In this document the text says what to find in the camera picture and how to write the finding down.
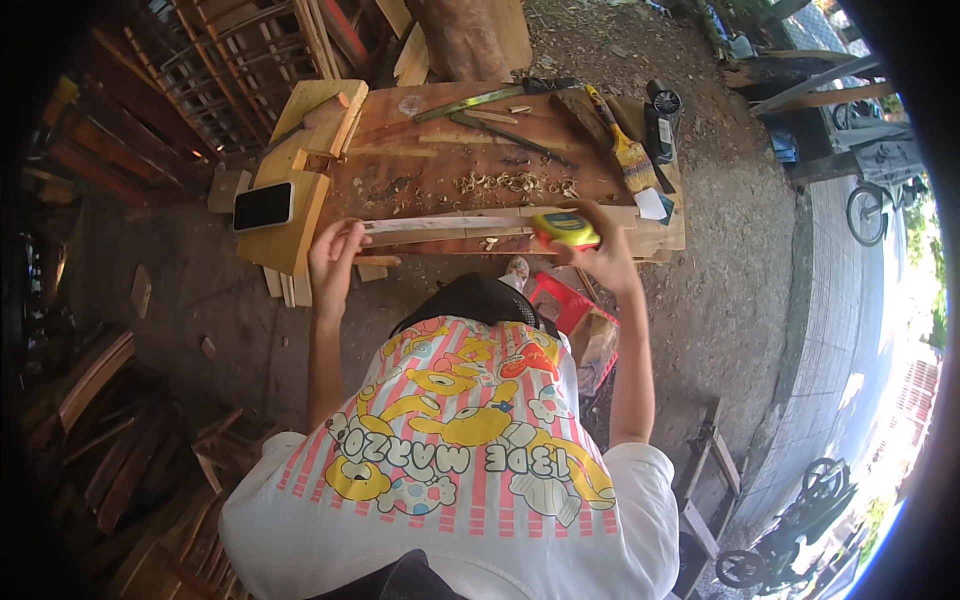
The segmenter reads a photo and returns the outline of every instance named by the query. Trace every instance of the person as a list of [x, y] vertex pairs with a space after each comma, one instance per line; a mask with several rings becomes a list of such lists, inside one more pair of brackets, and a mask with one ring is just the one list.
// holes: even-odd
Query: person
[[369, 238], [336, 223], [308, 255], [312, 433], [266, 442], [221, 515], [254, 597], [660, 599], [673, 587], [674, 468], [649, 445], [643, 287], [623, 230], [595, 203], [574, 206], [600, 246], [551, 250], [619, 305], [610, 449], [601, 456], [580, 423], [565, 336], [517, 290], [522, 259], [504, 281], [470, 274], [441, 288], [344, 402], [341, 320]]

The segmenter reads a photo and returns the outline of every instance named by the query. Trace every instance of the white paper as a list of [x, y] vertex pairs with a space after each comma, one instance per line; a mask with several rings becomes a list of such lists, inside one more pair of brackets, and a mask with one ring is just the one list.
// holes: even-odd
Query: white paper
[[640, 209], [641, 219], [659, 221], [666, 216], [666, 209], [663, 208], [663, 203], [660, 201], [660, 194], [652, 187], [648, 187], [642, 192], [636, 192], [634, 202], [636, 207]]

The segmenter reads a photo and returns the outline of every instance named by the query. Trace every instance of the hand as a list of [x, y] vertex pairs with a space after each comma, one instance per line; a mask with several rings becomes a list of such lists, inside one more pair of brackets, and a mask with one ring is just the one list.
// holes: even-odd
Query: hand
[[336, 325], [347, 310], [350, 269], [361, 244], [370, 244], [359, 221], [338, 221], [314, 237], [307, 253], [313, 312], [325, 323]]
[[557, 253], [559, 264], [580, 267], [618, 298], [642, 292], [643, 288], [640, 285], [640, 278], [636, 275], [636, 266], [623, 228], [614, 223], [594, 201], [571, 201], [562, 204], [562, 207], [576, 208], [581, 217], [593, 224], [593, 228], [600, 234], [601, 241], [597, 248], [588, 248], [584, 251], [577, 251], [557, 240], [550, 242], [549, 248]]

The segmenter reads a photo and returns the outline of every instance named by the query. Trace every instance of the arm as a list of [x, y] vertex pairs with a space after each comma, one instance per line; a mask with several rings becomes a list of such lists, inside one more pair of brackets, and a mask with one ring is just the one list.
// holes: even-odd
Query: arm
[[309, 431], [321, 427], [344, 401], [340, 370], [340, 322], [347, 310], [353, 257], [370, 237], [359, 223], [339, 221], [324, 229], [307, 255], [313, 311], [307, 358], [306, 422]]
[[654, 427], [654, 375], [650, 360], [650, 332], [643, 285], [636, 275], [623, 228], [590, 201], [570, 203], [587, 218], [602, 238], [597, 249], [582, 252], [553, 242], [551, 250], [563, 264], [580, 267], [616, 297], [620, 306], [619, 365], [613, 382], [610, 410], [610, 447], [624, 442], [650, 441]]

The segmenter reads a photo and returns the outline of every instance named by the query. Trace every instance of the wooden workbench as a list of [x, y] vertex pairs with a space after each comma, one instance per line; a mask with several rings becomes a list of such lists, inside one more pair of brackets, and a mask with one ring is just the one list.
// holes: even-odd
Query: wooden workbench
[[[440, 117], [414, 123], [411, 116], [424, 110], [474, 96], [498, 84], [450, 83], [395, 87], [370, 92], [363, 104], [346, 160], [312, 156], [306, 170], [323, 172], [332, 183], [321, 211], [319, 228], [338, 219], [364, 220], [417, 217], [455, 210], [556, 205], [566, 198], [548, 191], [548, 182], [576, 180], [581, 198], [600, 204], [631, 205], [632, 197], [612, 153], [600, 153], [592, 141], [554, 110], [549, 94], [519, 96], [490, 103], [482, 110], [509, 113], [508, 107], [529, 105], [528, 114], [512, 115], [519, 123], [494, 123], [527, 137], [579, 165], [573, 170], [540, 154]], [[684, 203], [676, 161], [663, 168], [677, 189], [668, 226], [645, 219], [628, 232], [635, 257], [658, 250], [685, 248]], [[515, 175], [530, 171], [543, 182], [543, 191], [517, 193], [509, 189], [474, 190], [461, 194], [454, 181], [473, 171], [477, 177]], [[367, 249], [365, 253], [525, 253], [545, 252], [529, 235], [504, 235], [490, 250], [484, 238], [453, 239]]]

